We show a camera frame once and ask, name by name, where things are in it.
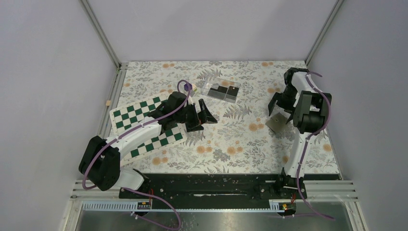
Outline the grey card holder wallet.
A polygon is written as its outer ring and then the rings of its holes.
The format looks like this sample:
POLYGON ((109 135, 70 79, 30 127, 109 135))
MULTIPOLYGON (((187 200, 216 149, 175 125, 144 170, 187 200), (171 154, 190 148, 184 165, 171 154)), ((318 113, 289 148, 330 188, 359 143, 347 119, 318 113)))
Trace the grey card holder wallet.
POLYGON ((273 115, 265 125, 274 133, 280 133, 286 127, 287 117, 281 113, 273 115))

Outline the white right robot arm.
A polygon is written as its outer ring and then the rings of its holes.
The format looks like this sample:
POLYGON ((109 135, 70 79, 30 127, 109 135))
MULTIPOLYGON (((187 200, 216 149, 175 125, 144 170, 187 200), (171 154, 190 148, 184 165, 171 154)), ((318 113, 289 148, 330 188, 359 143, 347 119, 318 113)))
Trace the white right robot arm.
POLYGON ((285 89, 275 93, 268 103, 268 113, 277 106, 289 114, 286 124, 292 122, 295 139, 288 162, 273 184, 280 198, 303 197, 304 164, 311 142, 323 131, 331 117, 329 93, 322 92, 311 79, 314 72, 291 67, 284 73, 285 89))

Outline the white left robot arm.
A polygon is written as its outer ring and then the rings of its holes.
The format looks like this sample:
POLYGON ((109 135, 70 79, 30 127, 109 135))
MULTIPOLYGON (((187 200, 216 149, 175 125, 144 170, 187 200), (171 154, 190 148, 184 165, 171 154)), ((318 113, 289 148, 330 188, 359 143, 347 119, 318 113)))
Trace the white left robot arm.
POLYGON ((98 188, 106 191, 112 187, 128 188, 138 198, 149 193, 149 185, 137 170, 121 168, 121 160, 148 140, 170 131, 176 124, 185 124, 187 132, 201 131, 204 124, 216 124, 203 99, 199 100, 200 111, 190 96, 173 92, 168 99, 147 113, 139 123, 117 136, 90 139, 78 170, 93 185, 84 189, 98 188))

